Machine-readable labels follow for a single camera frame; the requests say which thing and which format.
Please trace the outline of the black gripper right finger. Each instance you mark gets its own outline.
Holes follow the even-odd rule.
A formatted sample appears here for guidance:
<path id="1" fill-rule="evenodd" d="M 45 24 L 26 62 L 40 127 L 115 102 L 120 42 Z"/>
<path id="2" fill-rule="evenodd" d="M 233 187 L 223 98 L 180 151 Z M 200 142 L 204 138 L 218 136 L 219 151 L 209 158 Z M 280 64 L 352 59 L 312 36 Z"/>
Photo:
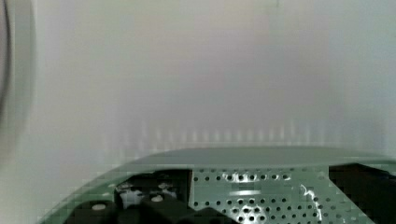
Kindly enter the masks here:
<path id="1" fill-rule="evenodd" d="M 375 224 L 395 224 L 396 180 L 390 172 L 350 163 L 330 166 L 329 178 Z"/>

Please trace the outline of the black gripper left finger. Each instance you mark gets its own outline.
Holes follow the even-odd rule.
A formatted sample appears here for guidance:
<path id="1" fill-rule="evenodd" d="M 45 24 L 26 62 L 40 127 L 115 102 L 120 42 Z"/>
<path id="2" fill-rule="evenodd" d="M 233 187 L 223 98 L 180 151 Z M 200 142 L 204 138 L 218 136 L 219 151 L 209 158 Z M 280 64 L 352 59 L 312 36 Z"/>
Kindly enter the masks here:
<path id="1" fill-rule="evenodd" d="M 192 170 L 160 170 L 132 175 L 114 188 L 114 202 L 119 208 L 127 209 L 157 194 L 187 202 L 191 191 L 191 175 Z"/>

